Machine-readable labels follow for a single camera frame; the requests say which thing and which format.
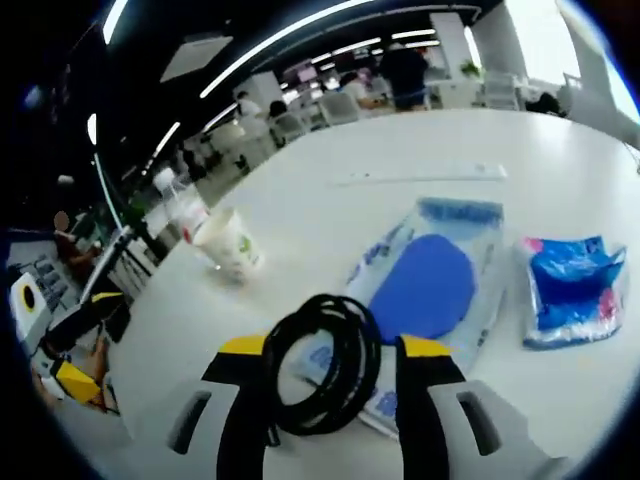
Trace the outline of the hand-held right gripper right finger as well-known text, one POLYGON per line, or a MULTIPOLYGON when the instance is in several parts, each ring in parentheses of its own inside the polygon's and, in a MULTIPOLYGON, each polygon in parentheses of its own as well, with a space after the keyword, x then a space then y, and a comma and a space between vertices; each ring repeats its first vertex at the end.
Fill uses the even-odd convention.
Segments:
POLYGON ((396 340, 396 424, 406 479, 541 479, 553 464, 528 423, 485 383, 464 377, 435 340, 396 340))

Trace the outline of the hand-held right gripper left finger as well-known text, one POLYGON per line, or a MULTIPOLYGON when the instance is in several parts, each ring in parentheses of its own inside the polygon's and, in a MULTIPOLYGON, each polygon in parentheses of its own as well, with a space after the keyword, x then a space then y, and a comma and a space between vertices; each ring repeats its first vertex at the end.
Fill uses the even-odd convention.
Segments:
POLYGON ((206 479, 262 479, 273 439, 262 353, 264 334, 225 342, 169 430, 167 446, 185 459, 202 448, 206 479))

